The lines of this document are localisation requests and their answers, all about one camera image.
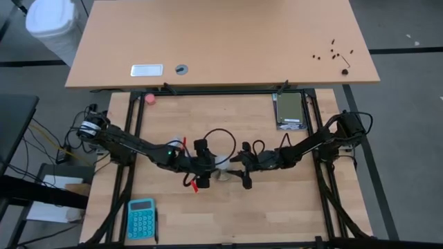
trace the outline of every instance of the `tan desk surface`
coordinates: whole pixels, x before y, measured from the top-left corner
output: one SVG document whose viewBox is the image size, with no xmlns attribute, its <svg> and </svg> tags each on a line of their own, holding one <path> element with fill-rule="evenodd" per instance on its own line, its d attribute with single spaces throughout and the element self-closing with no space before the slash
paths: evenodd
<svg viewBox="0 0 443 249">
<path fill-rule="evenodd" d="M 347 68 L 343 56 L 351 66 L 347 76 L 341 74 Z M 163 75 L 131 77 L 134 64 L 162 64 Z M 176 74 L 180 64 L 188 66 L 187 74 Z M 66 87 L 285 80 L 379 82 L 348 0 L 95 1 Z"/>
<path fill-rule="evenodd" d="M 322 119 L 326 121 L 338 113 L 334 92 L 316 91 Z M 129 93 L 112 95 L 108 117 L 115 125 L 124 127 L 128 101 Z M 192 150 L 193 140 L 217 127 L 233 133 L 237 150 L 243 141 L 258 138 L 268 149 L 278 147 L 284 135 L 275 129 L 270 95 L 200 95 L 157 97 L 154 106 L 145 107 L 141 138 L 162 143 L 186 136 Z M 289 136 L 295 144 L 306 138 L 307 132 L 293 131 Z M 228 155 L 233 142 L 228 135 L 215 132 L 208 137 L 208 144 L 214 154 Z M 104 159 L 97 167 L 107 161 Z M 343 207 L 362 230 L 371 233 L 352 161 L 340 158 L 335 166 Z M 94 177 L 81 241 L 91 237 L 109 211 L 116 168 L 108 165 Z M 232 177 L 227 182 L 211 179 L 210 189 L 195 194 L 191 187 L 182 186 L 183 177 L 184 174 L 158 168 L 144 156 L 137 158 L 132 199 L 156 200 L 161 244 L 312 241 L 317 235 L 327 238 L 314 162 L 309 154 L 292 169 L 252 173 L 251 190 L 243 189 L 240 179 Z M 116 220 L 118 232 L 120 215 Z M 153 243 L 153 239 L 126 240 L 130 245 Z"/>
</svg>

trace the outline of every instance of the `gray floor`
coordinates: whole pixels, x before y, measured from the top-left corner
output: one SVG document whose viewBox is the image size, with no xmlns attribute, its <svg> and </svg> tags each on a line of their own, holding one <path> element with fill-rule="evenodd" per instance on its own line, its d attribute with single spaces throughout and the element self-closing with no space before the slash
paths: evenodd
<svg viewBox="0 0 443 249">
<path fill-rule="evenodd" d="M 89 10 L 92 0 L 84 2 Z M 351 4 L 368 48 L 408 48 L 415 42 L 419 42 L 419 46 L 443 46 L 443 1 L 351 0 Z M 0 2 L 0 25 L 11 7 L 9 1 Z M 86 15 L 82 8 L 80 14 L 84 24 Z M 443 243 L 443 167 L 440 162 L 443 133 L 439 130 L 443 127 L 443 100 L 440 99 L 443 96 L 443 53 L 375 55 L 372 58 L 381 83 L 353 86 L 352 90 L 359 109 L 372 113 L 375 118 L 369 140 L 399 236 L 409 241 Z M 26 32 L 24 17 L 17 13 L 0 41 L 0 62 L 39 59 L 56 59 L 56 56 Z M 0 92 L 38 95 L 40 103 L 35 117 L 62 138 L 78 111 L 90 103 L 98 103 L 99 109 L 106 109 L 110 96 L 107 92 L 65 89 L 68 72 L 67 66 L 0 68 Z M 340 108 L 347 109 L 341 86 L 334 90 Z M 29 170 L 35 174 L 41 163 L 49 162 L 35 149 L 29 151 Z M 21 160 L 24 154 L 24 146 L 20 145 L 12 164 L 24 167 L 25 161 Z M 357 151 L 357 158 L 372 229 L 376 236 L 386 238 L 361 151 Z M 0 223 L 0 248 L 6 245 L 9 228 L 18 213 L 19 208 L 10 208 L 8 214 L 11 215 Z M 27 225 L 22 240 L 65 227 L 32 222 Z M 31 244 L 30 248 L 73 246 L 79 234 L 80 227 Z"/>
</svg>

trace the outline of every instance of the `calculator display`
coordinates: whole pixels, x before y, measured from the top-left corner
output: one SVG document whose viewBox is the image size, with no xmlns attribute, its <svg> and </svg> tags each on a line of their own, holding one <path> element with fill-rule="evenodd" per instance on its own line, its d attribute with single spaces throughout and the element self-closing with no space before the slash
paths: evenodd
<svg viewBox="0 0 443 249">
<path fill-rule="evenodd" d="M 147 209 L 151 208 L 151 202 L 146 201 L 142 203 L 131 203 L 131 209 L 132 210 L 140 210 L 140 209 Z"/>
</svg>

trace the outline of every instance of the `black metal frame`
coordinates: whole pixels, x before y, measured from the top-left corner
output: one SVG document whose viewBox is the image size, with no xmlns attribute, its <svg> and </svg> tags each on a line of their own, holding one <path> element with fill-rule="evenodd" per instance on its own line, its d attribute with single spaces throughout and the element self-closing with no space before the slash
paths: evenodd
<svg viewBox="0 0 443 249">
<path fill-rule="evenodd" d="M 266 90 L 199 90 L 199 91 L 171 91 L 168 88 L 161 89 L 160 91 L 152 90 L 152 91 L 146 91 L 146 92 L 132 92 L 131 97 L 129 99 L 129 106 L 128 106 L 128 113 L 126 117 L 126 123 L 125 123 L 125 131 L 129 131 L 129 128 L 131 127 L 131 120 L 134 112 L 134 105 L 136 103 L 136 100 L 142 100 L 147 93 L 154 93 L 157 96 L 170 96 L 170 95 L 245 95 L 245 94 L 272 94 L 277 93 L 277 89 L 266 89 Z M 312 102 L 313 106 L 313 112 L 314 117 L 316 119 L 316 125 L 318 128 L 322 126 L 321 122 L 321 116 L 320 116 L 320 110 L 318 108 L 318 103 L 316 99 L 315 90 L 313 89 L 285 89 L 284 92 L 290 92 L 290 93 L 300 93 L 302 96 L 302 107 L 305 110 L 305 119 L 307 121 L 307 132 L 309 135 L 312 135 L 314 133 L 313 124 L 310 118 L 310 110 L 307 104 L 307 98 L 309 97 Z M 134 135 L 139 136 L 141 132 L 141 122 L 143 119 L 143 111 L 144 111 L 144 102 L 140 101 L 139 107 L 138 107 L 138 113 L 137 113 L 137 119 L 136 119 L 136 128 Z M 313 159 L 314 159 L 314 165 L 316 168 L 316 177 L 317 179 L 322 179 L 322 181 L 325 181 L 323 178 L 323 171 L 321 169 L 320 161 L 318 159 L 318 155 L 316 153 L 313 153 Z M 116 184 L 114 186 L 114 193 L 113 193 L 113 205 L 115 204 L 114 200 L 117 200 L 120 196 L 120 185 L 123 180 L 123 167 L 124 165 L 119 165 L 117 176 L 116 176 Z M 128 181 L 130 181 L 129 185 L 129 192 L 132 190 L 132 183 L 134 180 L 134 168 L 135 168 L 135 158 L 134 162 L 131 163 L 131 165 L 128 165 L 129 167 L 129 173 L 127 175 Z M 335 176 L 332 171 L 331 165 L 327 166 L 327 173 L 328 173 L 328 180 L 329 184 L 332 186 L 332 196 L 336 199 L 338 203 L 340 203 L 340 197 L 338 195 L 338 190 L 336 186 Z M 327 200 L 326 193 L 324 193 L 320 181 L 318 184 L 319 192 L 320 192 L 320 199 L 322 203 L 322 209 L 323 209 L 323 215 L 325 217 L 325 226 L 327 230 L 327 235 L 329 239 L 332 239 L 335 237 L 334 227 L 332 225 L 332 217 L 330 213 L 329 203 Z M 123 217 L 122 217 L 122 223 L 120 224 L 120 233 L 119 238 L 117 240 L 118 243 L 124 243 L 125 237 L 126 237 L 126 220 L 127 220 L 127 203 L 130 201 L 131 195 L 129 194 L 127 196 L 127 199 L 125 199 L 125 206 L 123 208 Z M 342 237 L 347 237 L 347 229 L 345 227 L 345 224 L 342 220 L 342 217 L 340 217 L 339 212 L 337 212 L 337 219 L 340 224 L 340 231 L 342 234 Z M 108 228 L 107 236 L 105 239 L 105 243 L 112 243 L 112 234 L 114 231 L 114 223 Z M 288 242 L 288 243 L 234 243 L 229 245 L 221 245 L 221 244 L 206 244 L 206 245 L 156 245 L 156 246 L 125 246 L 126 248 L 285 248 L 285 247 L 312 247 L 316 246 L 317 248 L 322 248 L 324 245 L 324 242 L 321 240 L 320 237 L 316 237 L 315 241 L 306 241 L 306 242 Z"/>
</svg>

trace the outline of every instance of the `wooden table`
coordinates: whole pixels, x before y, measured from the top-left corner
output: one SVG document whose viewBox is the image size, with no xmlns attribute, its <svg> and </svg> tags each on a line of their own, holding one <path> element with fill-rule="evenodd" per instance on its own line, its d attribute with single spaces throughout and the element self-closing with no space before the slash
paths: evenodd
<svg viewBox="0 0 443 249">
<path fill-rule="evenodd" d="M 316 94 L 323 121 L 338 113 L 333 90 L 319 89 Z M 129 93 L 112 95 L 108 118 L 113 124 L 124 127 L 128 103 Z M 145 107 L 141 138 L 165 143 L 175 136 L 186 136 L 192 144 L 217 127 L 233 133 L 237 150 L 241 142 L 258 138 L 268 149 L 278 147 L 284 135 L 284 131 L 275 128 L 270 95 L 196 95 L 157 97 L 154 106 Z M 307 132 L 292 131 L 289 136 L 295 144 L 306 138 Z M 228 155 L 232 144 L 224 133 L 215 132 L 208 137 L 210 150 L 217 155 Z M 340 158 L 334 164 L 343 207 L 370 234 L 352 161 Z M 91 237 L 107 215 L 116 170 L 116 165 L 109 165 L 94 177 L 81 241 Z M 310 154 L 291 169 L 251 173 L 251 190 L 245 190 L 239 178 L 232 177 L 226 182 L 211 179 L 209 189 L 195 194 L 191 187 L 182 186 L 183 176 L 158 168 L 144 156 L 137 158 L 132 198 L 156 200 L 160 244 L 312 241 L 318 235 L 327 238 Z M 120 227 L 120 215 L 115 232 Z M 154 240 L 125 243 L 153 244 Z"/>
<path fill-rule="evenodd" d="M 162 64 L 163 74 L 131 77 L 135 64 Z M 175 71 L 180 64 L 189 68 L 185 75 Z M 342 75 L 344 68 L 349 75 Z M 348 0 L 95 1 L 66 87 L 285 80 L 379 82 Z"/>
</svg>

